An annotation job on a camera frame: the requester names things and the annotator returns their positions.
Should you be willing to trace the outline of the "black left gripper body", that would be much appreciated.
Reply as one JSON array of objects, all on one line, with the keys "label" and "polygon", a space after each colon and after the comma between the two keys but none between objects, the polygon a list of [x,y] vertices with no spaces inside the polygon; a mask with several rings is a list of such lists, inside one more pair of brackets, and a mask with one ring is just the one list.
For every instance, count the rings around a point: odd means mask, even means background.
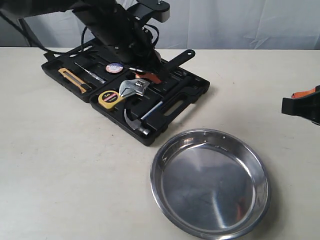
[{"label": "black left gripper body", "polygon": [[104,11],[104,44],[131,67],[158,73],[162,66],[155,51],[155,41],[146,33],[150,19],[163,21],[162,7],[110,7]]}]

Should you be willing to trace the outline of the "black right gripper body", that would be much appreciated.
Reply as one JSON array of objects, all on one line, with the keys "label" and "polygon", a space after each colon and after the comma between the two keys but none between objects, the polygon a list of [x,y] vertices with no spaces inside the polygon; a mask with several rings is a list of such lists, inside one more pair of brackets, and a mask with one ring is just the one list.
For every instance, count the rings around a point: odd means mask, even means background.
[{"label": "black right gripper body", "polygon": [[316,92],[301,98],[282,99],[281,113],[289,116],[297,116],[320,124],[320,86],[317,85],[313,89]]}]

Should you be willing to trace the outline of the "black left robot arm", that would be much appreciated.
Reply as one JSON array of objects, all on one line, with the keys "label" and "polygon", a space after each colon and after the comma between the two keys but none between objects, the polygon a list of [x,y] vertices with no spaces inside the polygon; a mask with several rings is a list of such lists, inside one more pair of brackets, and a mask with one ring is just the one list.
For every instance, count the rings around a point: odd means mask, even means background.
[{"label": "black left robot arm", "polygon": [[124,65],[154,74],[164,80],[162,65],[150,34],[143,27],[151,19],[161,23],[170,16],[170,4],[163,0],[139,0],[125,9],[115,0],[2,0],[0,15],[26,18],[71,10],[74,15]]}]

